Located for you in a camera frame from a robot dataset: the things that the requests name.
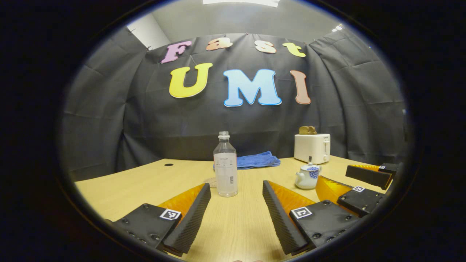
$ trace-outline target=screw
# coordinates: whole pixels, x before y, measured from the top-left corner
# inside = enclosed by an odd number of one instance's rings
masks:
[[[153,240],[156,240],[156,241],[159,241],[159,240],[160,240],[160,238],[159,238],[157,235],[155,235],[155,234],[151,234],[151,238],[152,238]]]

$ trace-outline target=blue letter m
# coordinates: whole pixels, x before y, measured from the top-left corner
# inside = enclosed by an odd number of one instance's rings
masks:
[[[228,99],[223,103],[225,106],[240,106],[243,99],[240,98],[240,91],[249,104],[256,100],[260,90],[260,97],[257,100],[262,105],[279,105],[281,99],[277,96],[275,89],[275,71],[260,69],[257,71],[254,80],[249,78],[239,69],[227,70],[223,75],[228,77]]]

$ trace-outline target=bottle label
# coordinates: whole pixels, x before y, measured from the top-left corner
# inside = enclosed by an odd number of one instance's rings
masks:
[[[238,191],[237,165],[235,153],[218,153],[213,156],[217,190],[221,193]]]

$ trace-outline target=table surface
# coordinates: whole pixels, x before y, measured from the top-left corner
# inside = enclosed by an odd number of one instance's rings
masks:
[[[262,183],[269,180],[291,189],[315,202],[315,190],[295,186],[296,172],[306,162],[294,158],[281,159],[280,166],[238,170],[239,192],[230,198],[220,197],[211,188],[199,232],[188,254],[190,262],[282,261],[281,249],[270,214],[262,197]],[[331,156],[321,164],[321,175],[350,186],[385,193],[377,186],[345,177],[347,165],[364,163]],[[143,203],[162,202],[215,177],[213,161],[162,159],[115,174],[76,182],[82,196],[103,218],[116,221]]]

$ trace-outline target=ceiling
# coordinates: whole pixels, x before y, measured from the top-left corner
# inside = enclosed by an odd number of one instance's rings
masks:
[[[177,0],[152,12],[170,42],[209,34],[269,34],[310,43],[340,21],[299,0],[280,0],[278,7],[247,3],[203,5]]]

